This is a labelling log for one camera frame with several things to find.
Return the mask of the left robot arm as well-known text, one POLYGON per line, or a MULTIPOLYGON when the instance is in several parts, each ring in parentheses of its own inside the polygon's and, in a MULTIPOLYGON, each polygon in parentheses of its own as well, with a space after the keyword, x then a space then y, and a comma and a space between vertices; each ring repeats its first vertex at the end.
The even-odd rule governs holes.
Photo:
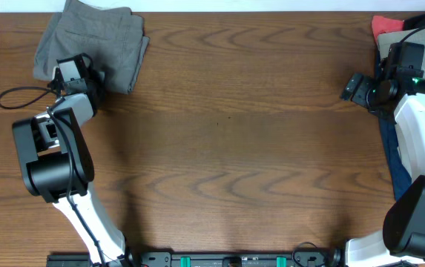
POLYGON ((13 123, 23 182, 35 197, 70 221, 88 249, 87 266, 134 266, 124 234, 114 225, 93 186, 93 160, 81 126, 104 96, 103 75, 91 68, 56 67, 46 87, 56 95, 45 112, 13 123))

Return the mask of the grey shorts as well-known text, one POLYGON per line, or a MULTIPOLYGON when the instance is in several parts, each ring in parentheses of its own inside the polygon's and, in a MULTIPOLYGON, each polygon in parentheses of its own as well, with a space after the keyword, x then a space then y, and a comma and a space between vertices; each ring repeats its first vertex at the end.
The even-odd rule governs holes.
POLYGON ((50 81, 59 59, 86 53, 93 67, 105 74, 110 92, 133 91, 149 43, 144 19, 128 7, 100 10, 67 0, 54 13, 34 56, 33 77, 50 81))

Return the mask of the red cloth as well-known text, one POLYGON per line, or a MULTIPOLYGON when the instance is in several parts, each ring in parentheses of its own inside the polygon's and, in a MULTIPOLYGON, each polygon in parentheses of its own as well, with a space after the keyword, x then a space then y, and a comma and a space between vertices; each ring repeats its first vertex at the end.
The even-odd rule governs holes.
POLYGON ((404 20, 389 19, 384 16, 373 16, 371 29, 375 42, 381 34, 403 31, 404 20))

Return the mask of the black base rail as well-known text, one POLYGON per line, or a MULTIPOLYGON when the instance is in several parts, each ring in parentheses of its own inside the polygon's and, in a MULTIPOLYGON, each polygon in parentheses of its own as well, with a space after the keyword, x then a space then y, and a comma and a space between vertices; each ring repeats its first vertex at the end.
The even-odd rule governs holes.
POLYGON ((311 243, 299 244, 290 252, 254 253, 175 253, 173 251, 145 251, 129 253, 114 260, 106 259, 106 266, 137 267, 343 267, 346 261, 340 248, 319 248, 311 243))

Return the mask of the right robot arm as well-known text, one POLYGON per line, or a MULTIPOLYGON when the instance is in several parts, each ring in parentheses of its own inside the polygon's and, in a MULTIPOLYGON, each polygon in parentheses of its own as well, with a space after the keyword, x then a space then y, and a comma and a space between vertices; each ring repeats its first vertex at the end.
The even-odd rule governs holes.
POLYGON ((345 266, 425 263, 425 79, 415 72, 373 79, 355 73, 341 95, 395 127, 400 163, 412 183, 389 209, 383 228, 346 243, 345 266))

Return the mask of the navy blue cloth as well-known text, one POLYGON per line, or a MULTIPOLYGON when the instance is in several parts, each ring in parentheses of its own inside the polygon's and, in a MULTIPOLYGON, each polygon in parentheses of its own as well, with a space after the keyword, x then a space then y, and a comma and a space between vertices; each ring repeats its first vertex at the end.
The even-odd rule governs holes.
POLYGON ((401 162, 398 152, 398 138, 395 130, 394 107, 390 107, 385 119, 380 118, 379 131, 386 155, 386 162, 392 181, 395 200, 399 200, 412 184, 412 178, 401 162))

